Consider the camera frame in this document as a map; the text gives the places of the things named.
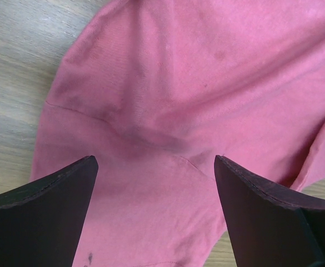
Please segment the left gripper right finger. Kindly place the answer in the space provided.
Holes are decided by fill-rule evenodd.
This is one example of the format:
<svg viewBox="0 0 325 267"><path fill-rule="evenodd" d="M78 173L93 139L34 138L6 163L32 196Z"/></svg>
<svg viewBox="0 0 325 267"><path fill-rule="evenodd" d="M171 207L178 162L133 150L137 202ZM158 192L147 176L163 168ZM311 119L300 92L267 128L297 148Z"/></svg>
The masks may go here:
<svg viewBox="0 0 325 267"><path fill-rule="evenodd" d="M219 199L238 266L325 266L325 199L214 161Z"/></svg>

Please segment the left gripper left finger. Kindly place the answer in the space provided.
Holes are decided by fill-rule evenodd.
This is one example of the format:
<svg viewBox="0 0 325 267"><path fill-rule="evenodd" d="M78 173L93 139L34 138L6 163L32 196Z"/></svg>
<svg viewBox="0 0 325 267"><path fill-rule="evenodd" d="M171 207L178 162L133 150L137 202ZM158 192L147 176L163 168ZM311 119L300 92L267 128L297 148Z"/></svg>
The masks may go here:
<svg viewBox="0 0 325 267"><path fill-rule="evenodd" d="M0 194L0 266L72 266L97 172L86 156Z"/></svg>

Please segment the dusty rose t shirt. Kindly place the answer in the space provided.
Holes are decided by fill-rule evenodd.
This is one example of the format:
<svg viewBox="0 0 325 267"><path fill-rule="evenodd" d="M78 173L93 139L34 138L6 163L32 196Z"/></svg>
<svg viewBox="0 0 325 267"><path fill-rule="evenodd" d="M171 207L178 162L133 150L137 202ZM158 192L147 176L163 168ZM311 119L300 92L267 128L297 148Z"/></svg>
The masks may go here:
<svg viewBox="0 0 325 267"><path fill-rule="evenodd" d="M325 1L111 1L64 55L31 179L99 164L74 266L202 266L225 156L325 178Z"/></svg>

